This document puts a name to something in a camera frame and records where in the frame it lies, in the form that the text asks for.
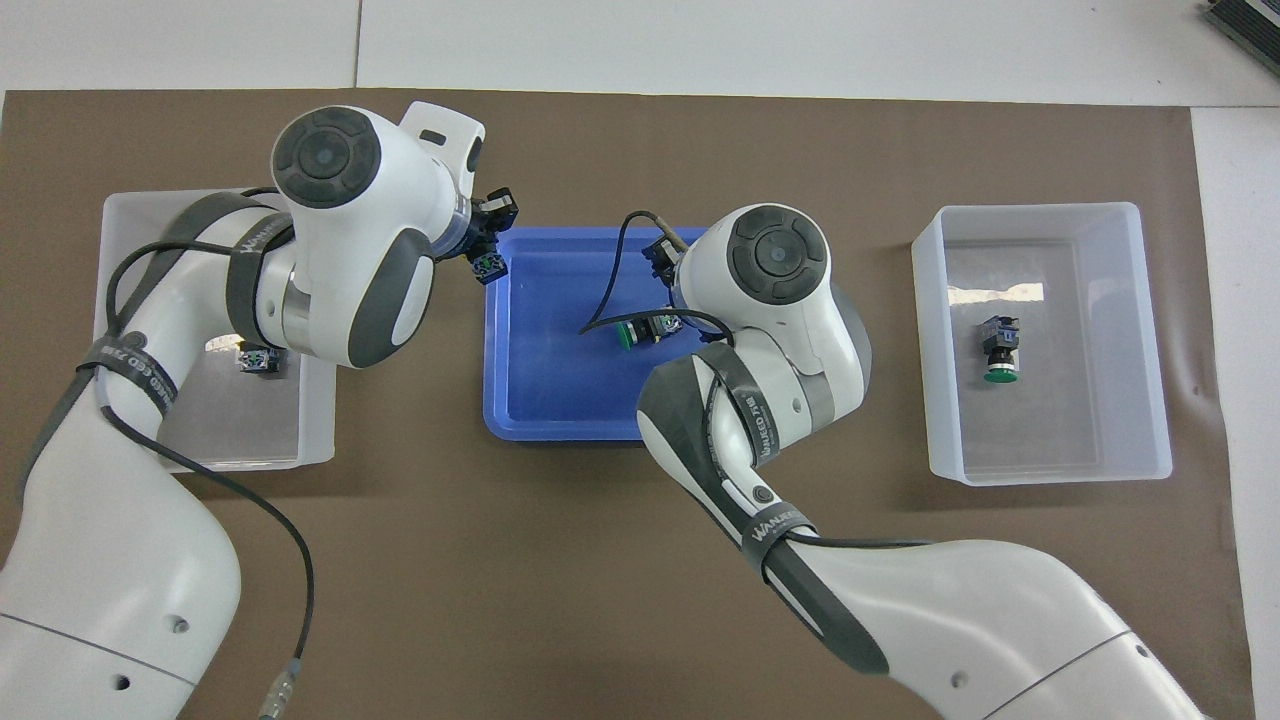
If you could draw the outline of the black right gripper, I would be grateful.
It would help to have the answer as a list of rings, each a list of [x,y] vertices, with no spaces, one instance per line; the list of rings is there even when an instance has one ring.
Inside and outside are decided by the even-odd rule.
[[[663,284],[675,284],[678,263],[687,251],[689,245],[678,234],[664,232],[643,250],[643,256],[650,263],[653,277]]]

